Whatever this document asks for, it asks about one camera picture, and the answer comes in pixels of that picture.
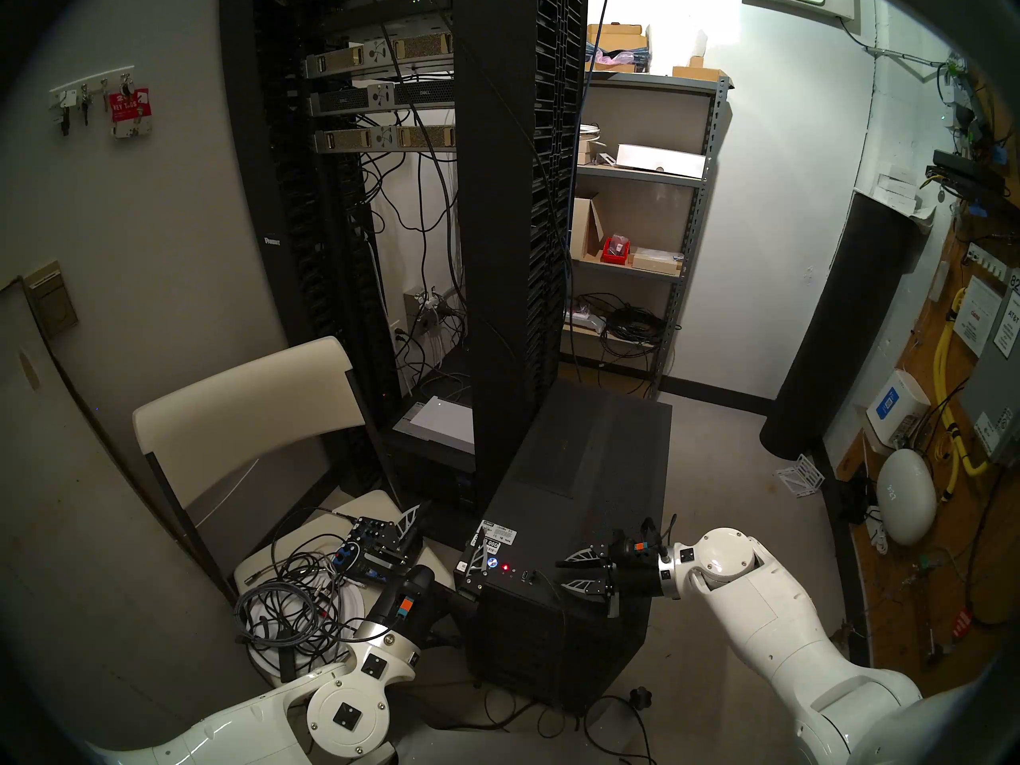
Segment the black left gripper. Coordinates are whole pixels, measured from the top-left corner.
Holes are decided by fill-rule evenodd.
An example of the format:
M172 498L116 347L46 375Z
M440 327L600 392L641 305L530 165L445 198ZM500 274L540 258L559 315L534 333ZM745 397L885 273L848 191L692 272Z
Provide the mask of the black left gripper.
M421 508L415 505L395 521L370 519L370 570L407 571L411 567L386 581L371 608L370 621L411 643L425 643L441 618L452 616L464 626L472 623L479 610L476 599L440 583L430 567L414 565L422 548ZM478 528L462 554L463 590L483 586L494 557L492 530Z

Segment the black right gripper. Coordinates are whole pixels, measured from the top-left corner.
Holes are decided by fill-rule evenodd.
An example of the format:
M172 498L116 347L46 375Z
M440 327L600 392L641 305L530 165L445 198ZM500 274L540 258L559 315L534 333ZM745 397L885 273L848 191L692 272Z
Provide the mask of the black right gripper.
M620 616L620 601L654 599L665 596L662 562L659 555L638 555L615 561L610 546L586 546L565 559L556 561L560 569L611 569L612 573L598 579L572 579L562 583L567 592L583 600L603 602L606 616Z

